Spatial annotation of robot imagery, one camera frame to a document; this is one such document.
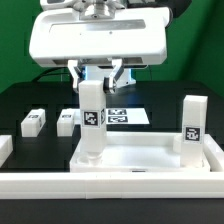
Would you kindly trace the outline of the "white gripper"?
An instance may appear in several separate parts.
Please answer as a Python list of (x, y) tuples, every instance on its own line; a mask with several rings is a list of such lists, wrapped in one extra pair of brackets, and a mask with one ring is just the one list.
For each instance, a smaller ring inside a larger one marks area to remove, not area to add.
[(33, 26), (29, 53), (42, 67), (67, 64), (78, 90), (82, 65), (109, 66), (104, 78), (105, 93), (114, 93), (123, 74), (123, 63), (157, 65), (167, 58), (168, 9), (118, 10), (113, 19), (82, 20), (72, 8), (41, 13)]

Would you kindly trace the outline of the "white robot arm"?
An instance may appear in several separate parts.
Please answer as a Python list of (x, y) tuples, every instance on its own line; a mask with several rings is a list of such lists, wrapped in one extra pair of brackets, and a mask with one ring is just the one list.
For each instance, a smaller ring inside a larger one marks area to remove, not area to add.
[(167, 58), (166, 29), (192, 0), (40, 0), (29, 53), (42, 67), (66, 67), (79, 89), (86, 66), (109, 67), (113, 93), (126, 68)]

